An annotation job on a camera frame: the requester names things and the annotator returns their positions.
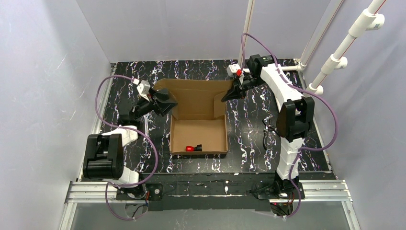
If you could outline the brown cardboard box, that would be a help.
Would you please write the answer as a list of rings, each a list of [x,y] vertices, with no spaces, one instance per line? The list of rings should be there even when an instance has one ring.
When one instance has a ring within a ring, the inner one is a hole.
[[[178,105],[171,111],[171,155],[226,155],[228,152],[226,103],[221,99],[231,80],[161,79],[155,90],[168,89]],[[194,152],[186,152],[193,146]]]

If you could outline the small red ball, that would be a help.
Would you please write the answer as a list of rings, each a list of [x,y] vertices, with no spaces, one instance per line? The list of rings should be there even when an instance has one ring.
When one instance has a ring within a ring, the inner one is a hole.
[[[186,147],[185,147],[185,151],[186,151],[186,152],[194,152],[194,151],[195,151],[195,148],[194,148],[193,146],[186,146]]]

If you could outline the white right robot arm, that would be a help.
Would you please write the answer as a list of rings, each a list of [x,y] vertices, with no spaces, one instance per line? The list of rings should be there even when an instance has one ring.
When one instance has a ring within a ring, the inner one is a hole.
[[[263,84],[267,84],[273,92],[279,111],[276,133],[281,138],[276,173],[282,181],[295,179],[298,176],[300,148],[313,125],[314,99],[294,89],[281,66],[271,56],[252,55],[247,68],[231,64],[227,67],[227,73],[233,82],[222,98],[223,102],[242,99],[248,90]]]

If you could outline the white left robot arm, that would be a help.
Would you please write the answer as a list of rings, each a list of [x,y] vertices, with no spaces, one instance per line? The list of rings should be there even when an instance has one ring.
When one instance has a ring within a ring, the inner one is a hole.
[[[140,98],[132,106],[124,106],[113,131],[88,136],[82,168],[84,178],[124,187],[141,184],[139,174],[124,165],[124,147],[139,136],[150,140],[137,128],[141,117],[150,112],[164,116],[177,104],[168,89],[151,89],[146,98]]]

